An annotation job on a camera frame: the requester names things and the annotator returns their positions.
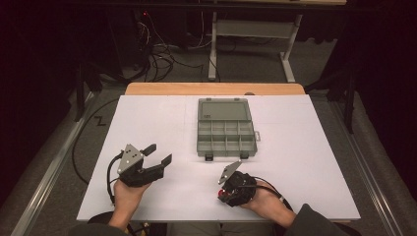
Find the clear plastic organizer box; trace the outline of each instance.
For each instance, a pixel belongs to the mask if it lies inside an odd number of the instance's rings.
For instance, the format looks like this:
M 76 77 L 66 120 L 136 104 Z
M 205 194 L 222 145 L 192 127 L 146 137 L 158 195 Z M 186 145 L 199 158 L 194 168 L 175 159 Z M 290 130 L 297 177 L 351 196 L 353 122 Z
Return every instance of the clear plastic organizer box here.
M 257 141 L 248 100 L 245 98 L 199 99 L 198 156 L 247 159 L 257 152 Z

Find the person's right hand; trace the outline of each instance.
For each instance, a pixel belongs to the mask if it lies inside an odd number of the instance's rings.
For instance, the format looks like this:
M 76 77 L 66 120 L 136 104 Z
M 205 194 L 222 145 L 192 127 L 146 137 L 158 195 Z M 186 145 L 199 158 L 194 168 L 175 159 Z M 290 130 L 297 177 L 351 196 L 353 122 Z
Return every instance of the person's right hand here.
M 263 181 L 257 181 L 257 184 L 273 190 L 271 185 Z M 260 217 L 273 220 L 285 228 L 291 226 L 296 215 L 276 195 L 261 188 L 257 189 L 254 197 L 248 203 L 240 207 L 250 209 Z

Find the gray carpet floor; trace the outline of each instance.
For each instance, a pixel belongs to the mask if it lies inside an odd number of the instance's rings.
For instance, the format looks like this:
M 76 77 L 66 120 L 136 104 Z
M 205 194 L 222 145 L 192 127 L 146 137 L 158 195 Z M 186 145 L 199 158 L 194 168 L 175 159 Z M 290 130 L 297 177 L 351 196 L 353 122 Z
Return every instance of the gray carpet floor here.
M 234 48 L 234 43 L 230 43 L 228 40 L 220 42 L 217 59 L 219 78 L 217 81 L 223 83 L 285 83 L 276 50 L 276 47 L 283 45 L 279 41 L 272 43 L 257 41 L 257 44 L 253 41 L 239 41 Z M 317 80 L 333 46 L 334 42 L 325 42 L 320 45 L 310 40 L 297 42 L 290 57 L 296 82 L 304 86 Z M 189 66 L 204 65 L 204 67 L 201 70 L 175 64 L 172 72 L 163 82 L 207 81 L 209 63 L 207 49 L 182 51 L 172 48 L 171 55 L 180 63 Z M 132 70 L 126 68 L 126 74 L 130 73 L 133 73 Z M 148 80 L 152 78 L 154 73 L 155 69 L 151 69 Z M 125 87 L 123 86 L 103 84 L 103 91 L 95 95 L 96 99 L 91 105 L 92 110 L 117 99 L 124 93 Z M 339 104 L 328 102 L 325 94 L 325 90 L 313 91 L 311 98 L 361 214 L 361 219 L 350 222 L 349 226 L 357 229 L 362 235 L 401 235 L 392 234 L 387 230 L 388 226 L 382 220 L 381 212 L 376 207 L 376 201 L 370 195 L 371 190 L 364 181 L 362 170 L 355 158 L 355 152 L 349 144 L 343 127 L 338 122 L 337 113 L 334 112 L 333 107 L 335 105 L 338 107 Z M 75 104 L 74 94 L 70 100 Z M 80 174 L 85 179 L 89 179 L 92 174 L 115 108 L 116 102 L 105 105 L 87 122 L 79 136 L 74 148 L 74 159 Z M 73 105 L 67 117 L 33 159 L 14 192 L 0 209 L 0 235 L 10 235 L 14 230 L 50 162 L 71 133 L 75 125 L 75 114 L 76 106 Z M 100 124 L 105 125 L 98 125 L 98 118 L 95 117 L 101 117 Z M 416 203 L 389 161 L 357 94 L 353 114 L 353 130 L 353 138 L 357 141 L 363 155 L 366 156 L 366 161 L 396 219 L 400 232 L 402 235 L 417 235 Z M 87 185 L 75 173 L 71 151 L 69 151 L 53 189 L 45 204 L 40 206 L 41 211 L 37 215 L 29 235 L 66 235 L 70 227 L 79 223 L 76 216 L 86 189 Z

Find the dark sleeve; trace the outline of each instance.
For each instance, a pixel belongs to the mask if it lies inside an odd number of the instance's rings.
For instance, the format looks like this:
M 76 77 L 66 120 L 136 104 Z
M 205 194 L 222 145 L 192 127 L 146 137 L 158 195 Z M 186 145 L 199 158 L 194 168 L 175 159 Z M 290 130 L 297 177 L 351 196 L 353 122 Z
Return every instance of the dark sleeve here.
M 303 205 L 284 236 L 348 236 L 310 206 Z
M 91 223 L 91 224 L 79 224 L 70 229 L 68 236 L 126 236 L 126 234 L 115 227 L 107 224 Z

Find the hand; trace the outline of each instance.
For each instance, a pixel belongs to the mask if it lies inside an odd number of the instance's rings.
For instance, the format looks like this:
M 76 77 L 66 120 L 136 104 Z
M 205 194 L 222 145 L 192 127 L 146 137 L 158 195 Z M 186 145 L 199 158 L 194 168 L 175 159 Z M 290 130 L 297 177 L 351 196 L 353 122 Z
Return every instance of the hand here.
M 150 184 L 151 183 L 142 187 L 133 188 L 127 186 L 121 180 L 117 180 L 113 186 L 115 208 L 108 225 L 124 231 L 131 220 L 132 215 L 135 213 L 135 210 L 138 208 L 145 190 Z
M 257 181 L 257 185 L 273 190 L 271 185 L 263 181 Z M 260 217 L 273 220 L 285 228 L 291 226 L 296 215 L 276 195 L 260 188 L 257 189 L 254 197 L 248 203 L 241 205 L 241 207 L 250 209 Z

